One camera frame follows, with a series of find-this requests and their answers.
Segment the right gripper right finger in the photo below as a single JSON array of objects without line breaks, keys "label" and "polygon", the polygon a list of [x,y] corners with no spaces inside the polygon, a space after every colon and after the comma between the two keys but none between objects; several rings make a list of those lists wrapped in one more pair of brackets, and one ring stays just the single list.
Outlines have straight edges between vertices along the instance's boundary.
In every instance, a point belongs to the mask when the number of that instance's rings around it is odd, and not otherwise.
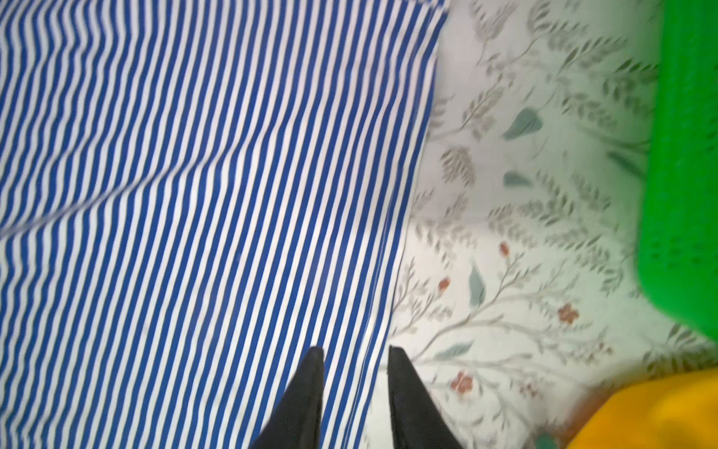
[{"label": "right gripper right finger", "polygon": [[402,348],[389,348],[387,375],[394,448],[461,448]]}]

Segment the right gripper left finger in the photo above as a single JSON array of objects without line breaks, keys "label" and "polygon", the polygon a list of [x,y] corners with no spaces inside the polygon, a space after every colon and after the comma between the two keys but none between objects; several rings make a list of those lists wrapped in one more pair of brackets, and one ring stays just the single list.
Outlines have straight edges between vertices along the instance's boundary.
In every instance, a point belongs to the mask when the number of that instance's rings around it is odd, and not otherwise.
[{"label": "right gripper left finger", "polygon": [[318,448],[321,439],[325,353],[311,347],[304,355],[279,405],[251,448]]}]

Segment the blue white striped tank top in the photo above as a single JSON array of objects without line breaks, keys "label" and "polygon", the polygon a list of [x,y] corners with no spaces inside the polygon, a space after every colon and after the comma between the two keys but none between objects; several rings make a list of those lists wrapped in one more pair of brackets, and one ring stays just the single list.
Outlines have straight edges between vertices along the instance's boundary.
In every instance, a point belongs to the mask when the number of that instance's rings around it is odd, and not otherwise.
[{"label": "blue white striped tank top", "polygon": [[1,445],[359,447],[445,1],[1,5]]}]

